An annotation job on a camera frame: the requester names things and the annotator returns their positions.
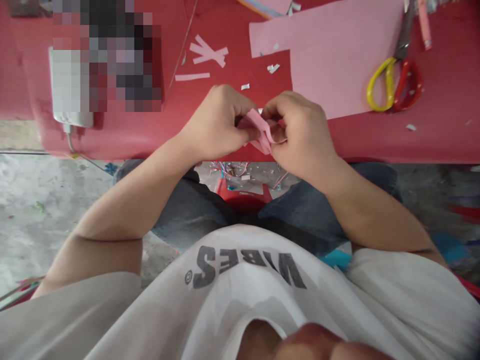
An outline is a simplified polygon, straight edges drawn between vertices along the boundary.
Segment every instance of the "pink paper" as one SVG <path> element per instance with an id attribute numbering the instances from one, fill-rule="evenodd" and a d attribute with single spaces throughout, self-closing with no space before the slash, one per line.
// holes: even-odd
<path id="1" fill-rule="evenodd" d="M 403 0 L 342 0 L 251 23 L 251 55 L 290 50 L 293 91 L 320 104 L 328 119 L 368 112 L 368 82 L 394 54 L 403 10 Z M 374 92 L 381 104 L 382 79 Z"/>
<path id="2" fill-rule="evenodd" d="M 292 0 L 256 0 L 256 2 L 279 14 L 286 15 L 289 12 Z"/>
<path id="3" fill-rule="evenodd" d="M 225 55 L 228 55 L 228 53 L 229 53 L 229 49 L 226 48 L 226 47 L 222 47 L 220 50 L 215 51 L 215 54 L 222 55 L 223 57 L 225 57 Z M 194 64 L 199 64 L 199 63 L 206 62 L 208 60 L 215 60 L 215 59 L 213 59 L 210 55 L 208 55 L 208 56 L 202 55 L 202 56 L 194 58 L 193 63 Z"/>
<path id="4" fill-rule="evenodd" d="M 194 53 L 200 54 L 203 57 L 209 57 L 212 60 L 215 60 L 222 68 L 225 67 L 225 56 L 220 54 L 220 51 L 215 52 L 213 49 L 200 37 L 200 35 L 195 36 L 195 40 L 200 44 L 198 46 L 195 43 L 190 43 L 190 50 Z"/>
<path id="5" fill-rule="evenodd" d="M 210 77 L 209 72 L 201 72 L 198 74 L 175 75 L 175 81 L 189 81 L 196 79 L 206 79 Z"/>
<path id="6" fill-rule="evenodd" d="M 270 127 L 276 124 L 277 123 L 275 121 L 264 120 L 255 109 L 252 109 L 243 117 L 243 119 L 240 120 L 237 128 L 238 129 L 257 128 L 260 131 L 260 137 L 257 140 L 250 141 L 250 143 L 256 149 L 260 150 L 263 154 L 271 155 L 272 154 L 271 144 L 280 144 L 287 140 L 287 139 L 283 139 L 282 141 L 279 141 L 279 142 L 274 141 L 274 139 L 272 138 L 272 132 L 270 130 Z"/>

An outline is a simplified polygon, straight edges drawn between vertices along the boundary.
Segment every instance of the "pixelated area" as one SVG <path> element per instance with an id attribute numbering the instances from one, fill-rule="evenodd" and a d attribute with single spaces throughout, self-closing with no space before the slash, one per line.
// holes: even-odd
<path id="1" fill-rule="evenodd" d="M 53 0 L 54 112 L 159 112 L 161 29 L 133 0 Z"/>

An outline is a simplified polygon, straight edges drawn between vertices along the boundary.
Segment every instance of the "jeans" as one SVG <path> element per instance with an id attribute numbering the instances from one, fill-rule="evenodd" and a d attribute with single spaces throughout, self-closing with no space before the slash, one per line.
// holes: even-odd
<path id="1" fill-rule="evenodd" d="M 120 181 L 143 160 L 128 160 L 118 170 L 113 183 Z M 360 175 L 402 201 L 397 172 L 380 162 L 351 165 Z M 200 183 L 192 168 L 178 182 L 151 231 L 180 253 L 214 230 L 245 223 L 208 186 Z M 322 257 L 349 241 L 327 198 L 305 181 L 266 204 L 248 224 L 270 230 Z"/>

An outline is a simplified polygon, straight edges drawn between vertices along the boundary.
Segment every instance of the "red stool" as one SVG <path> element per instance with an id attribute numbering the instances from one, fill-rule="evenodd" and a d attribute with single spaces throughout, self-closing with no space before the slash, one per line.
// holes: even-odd
<path id="1" fill-rule="evenodd" d="M 271 202 L 269 186 L 262 185 L 263 194 L 257 194 L 249 191 L 232 191 L 227 186 L 227 180 L 218 179 L 215 193 L 220 195 L 225 202 L 230 205 L 237 213 L 246 215 L 259 212 L 266 204 Z"/>

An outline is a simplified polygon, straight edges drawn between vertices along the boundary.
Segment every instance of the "person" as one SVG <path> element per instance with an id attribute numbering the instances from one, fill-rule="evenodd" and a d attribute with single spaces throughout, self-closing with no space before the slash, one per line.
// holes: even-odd
<path id="1" fill-rule="evenodd" d="M 399 202 L 395 172 L 337 155 L 319 105 L 285 91 L 263 108 L 286 125 L 274 159 L 302 181 L 254 225 L 199 184 L 195 164 L 259 136 L 235 127 L 251 109 L 214 86 L 176 136 L 120 171 L 33 299 L 0 313 L 1 358 L 472 357 L 479 304 Z M 182 255 L 141 291 L 151 229 Z M 343 274 L 318 256 L 345 241 Z"/>

